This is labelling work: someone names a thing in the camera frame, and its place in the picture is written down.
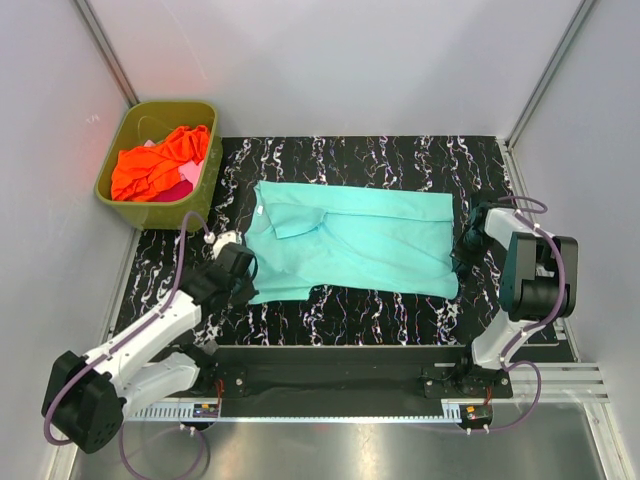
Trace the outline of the turquoise t-shirt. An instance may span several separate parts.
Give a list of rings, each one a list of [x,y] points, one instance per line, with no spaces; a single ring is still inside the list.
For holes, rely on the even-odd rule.
[[[254,193],[254,303],[306,300],[321,285],[457,296],[450,194],[269,181]]]

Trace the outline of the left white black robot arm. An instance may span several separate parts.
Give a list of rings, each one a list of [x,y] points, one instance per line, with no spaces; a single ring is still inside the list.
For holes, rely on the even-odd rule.
[[[212,349],[171,342],[226,307],[257,293],[257,259],[246,246],[224,245],[215,259],[180,278],[161,304],[102,345],[53,363],[42,404],[44,433],[53,445],[86,454],[106,446],[137,412],[171,396],[208,394],[219,386]]]

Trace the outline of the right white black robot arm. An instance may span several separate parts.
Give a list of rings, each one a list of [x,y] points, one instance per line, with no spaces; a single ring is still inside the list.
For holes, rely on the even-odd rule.
[[[550,234],[527,219],[527,211],[515,205],[518,199],[487,191],[473,194],[469,219],[451,252],[459,281],[466,280],[494,244],[506,252],[500,311],[466,347],[451,374],[457,390],[466,396],[476,396],[497,382],[531,336],[575,309],[577,240]]]

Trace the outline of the black marble pattern mat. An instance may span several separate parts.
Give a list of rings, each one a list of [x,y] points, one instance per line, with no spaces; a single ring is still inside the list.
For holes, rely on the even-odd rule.
[[[245,137],[222,142],[223,159],[211,204],[211,231],[245,231],[261,180],[449,193],[456,223],[472,193],[513,191],[501,142],[484,136]],[[147,230],[138,240],[124,296],[111,327],[118,333],[160,302],[174,266],[201,264],[199,233],[181,239]],[[203,321],[191,342],[260,346],[394,346],[465,344],[482,333],[499,309],[503,250],[493,247],[445,300],[421,295],[315,287],[307,300],[242,305]]]

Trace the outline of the magenta t-shirt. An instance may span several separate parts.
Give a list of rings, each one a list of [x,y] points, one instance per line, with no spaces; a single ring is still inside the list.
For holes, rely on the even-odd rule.
[[[193,191],[193,184],[188,180],[182,180],[171,188],[160,192],[150,199],[150,202],[171,203],[189,196]]]

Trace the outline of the light pink t-shirt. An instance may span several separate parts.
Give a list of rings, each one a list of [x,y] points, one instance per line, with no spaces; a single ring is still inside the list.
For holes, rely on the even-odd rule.
[[[155,153],[149,181],[174,185],[188,180],[196,185],[200,177],[206,149],[191,140],[171,142],[167,146],[147,140],[143,146]]]

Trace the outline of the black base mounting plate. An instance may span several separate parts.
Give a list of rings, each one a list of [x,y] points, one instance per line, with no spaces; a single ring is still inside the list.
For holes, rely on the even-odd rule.
[[[213,353],[222,401],[415,409],[437,400],[495,402],[513,396],[501,372],[490,389],[451,380],[459,346],[221,346]]]

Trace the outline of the orange t-shirt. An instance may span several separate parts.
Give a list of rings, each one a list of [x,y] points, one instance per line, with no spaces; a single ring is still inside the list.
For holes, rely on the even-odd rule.
[[[175,201],[200,180],[211,140],[210,129],[179,126],[155,144],[121,150],[111,174],[114,201]]]

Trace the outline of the olive green plastic bin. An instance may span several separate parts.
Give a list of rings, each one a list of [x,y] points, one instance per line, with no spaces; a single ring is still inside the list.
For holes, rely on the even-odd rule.
[[[177,230],[183,217],[195,211],[208,216],[222,157],[222,142],[216,133],[218,113],[213,105],[199,101],[151,101],[131,108],[122,119],[96,180],[96,197],[139,230]],[[211,140],[204,169],[192,193],[171,202],[129,202],[111,199],[111,174],[121,150],[142,146],[147,140],[159,143],[179,126],[210,129]]]

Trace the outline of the slotted aluminium rail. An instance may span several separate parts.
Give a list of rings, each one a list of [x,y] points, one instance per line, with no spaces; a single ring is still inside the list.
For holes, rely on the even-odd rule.
[[[330,404],[249,404],[236,400],[213,402],[185,399],[156,402],[125,417],[128,421],[154,422],[329,422],[329,423],[459,423],[457,404],[425,402],[415,409],[393,405],[357,408]]]

